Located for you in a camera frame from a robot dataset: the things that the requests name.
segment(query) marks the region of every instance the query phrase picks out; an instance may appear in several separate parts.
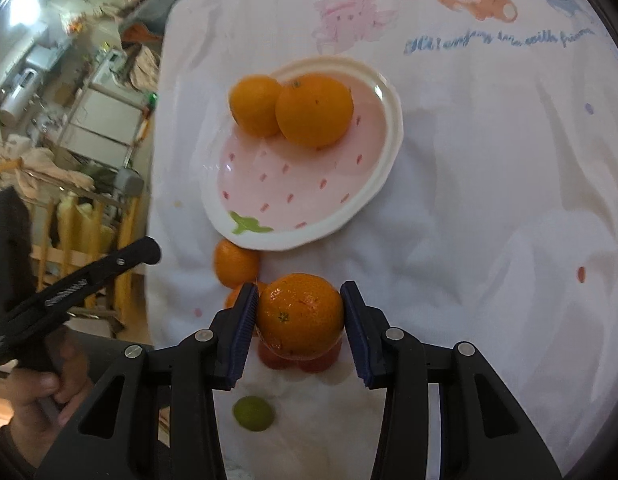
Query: strawberry-patterned plate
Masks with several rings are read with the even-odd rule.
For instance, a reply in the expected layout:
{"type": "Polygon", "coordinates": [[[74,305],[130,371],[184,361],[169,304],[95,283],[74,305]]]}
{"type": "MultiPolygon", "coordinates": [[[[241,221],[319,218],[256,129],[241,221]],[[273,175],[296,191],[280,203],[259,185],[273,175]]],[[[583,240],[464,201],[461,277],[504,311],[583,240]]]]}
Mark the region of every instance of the strawberry-patterned plate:
{"type": "Polygon", "coordinates": [[[231,114],[209,145],[203,204],[214,228],[236,245],[284,251],[340,229],[383,187],[403,142],[396,90],[367,65],[319,56],[274,72],[280,82],[318,72],[351,89],[354,114],[336,144],[308,149],[282,134],[244,134],[231,114]]]}

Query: hand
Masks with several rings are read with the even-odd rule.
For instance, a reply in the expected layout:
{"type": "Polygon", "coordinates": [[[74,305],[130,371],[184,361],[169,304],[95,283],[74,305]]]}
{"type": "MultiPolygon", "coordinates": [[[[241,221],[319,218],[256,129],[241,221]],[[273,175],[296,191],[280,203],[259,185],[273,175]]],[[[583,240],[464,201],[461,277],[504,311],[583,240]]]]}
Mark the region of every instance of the hand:
{"type": "Polygon", "coordinates": [[[40,465],[60,430],[93,387],[87,375],[87,357],[73,342],[69,331],[60,347],[60,357],[64,359],[61,377],[16,368],[7,379],[7,397],[14,410],[9,423],[11,437],[20,454],[33,467],[40,465]],[[49,396],[66,404],[54,421],[49,421],[36,402],[49,396]]]}

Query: lime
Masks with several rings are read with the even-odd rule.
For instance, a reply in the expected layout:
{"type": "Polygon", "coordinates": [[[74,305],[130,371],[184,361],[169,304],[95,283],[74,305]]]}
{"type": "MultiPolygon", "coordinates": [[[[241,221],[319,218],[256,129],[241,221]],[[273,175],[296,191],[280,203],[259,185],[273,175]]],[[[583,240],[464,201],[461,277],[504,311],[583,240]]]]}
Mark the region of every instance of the lime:
{"type": "Polygon", "coordinates": [[[233,416],[245,430],[265,431],[273,424],[276,413],[265,399],[247,396],[233,405],[233,416]]]}

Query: silver rivet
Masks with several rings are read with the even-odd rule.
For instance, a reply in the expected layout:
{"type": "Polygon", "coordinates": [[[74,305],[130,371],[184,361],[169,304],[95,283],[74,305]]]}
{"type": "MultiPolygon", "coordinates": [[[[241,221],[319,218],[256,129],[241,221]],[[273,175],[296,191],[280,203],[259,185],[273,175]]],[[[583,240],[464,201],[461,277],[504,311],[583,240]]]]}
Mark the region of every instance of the silver rivet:
{"type": "Polygon", "coordinates": [[[211,341],[211,339],[214,338],[214,333],[211,332],[211,330],[209,329],[204,329],[204,330],[198,330],[196,332],[196,341],[200,341],[201,343],[204,343],[205,341],[211,341]]]}
{"type": "Polygon", "coordinates": [[[471,343],[464,342],[458,345],[458,351],[462,355],[469,357],[476,353],[476,347],[474,347],[471,343]]]}
{"type": "Polygon", "coordinates": [[[404,337],[404,332],[399,328],[388,328],[385,336],[387,339],[391,339],[391,341],[400,341],[404,337]]]}
{"type": "Polygon", "coordinates": [[[141,353],[142,353],[142,347],[138,345],[128,346],[126,347],[126,350],[124,350],[124,356],[128,357],[129,359],[135,359],[141,353]]]}

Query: green leaf design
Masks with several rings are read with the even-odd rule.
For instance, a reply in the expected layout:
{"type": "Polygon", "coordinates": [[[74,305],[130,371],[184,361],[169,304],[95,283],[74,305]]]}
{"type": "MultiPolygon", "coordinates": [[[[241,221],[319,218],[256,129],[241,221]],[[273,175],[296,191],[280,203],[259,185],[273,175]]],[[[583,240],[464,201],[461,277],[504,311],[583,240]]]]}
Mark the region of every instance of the green leaf design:
{"type": "Polygon", "coordinates": [[[272,227],[261,226],[258,219],[253,216],[240,216],[236,211],[229,211],[229,216],[237,224],[232,231],[235,235],[241,235],[245,231],[252,231],[254,233],[270,233],[273,231],[272,227]]]}

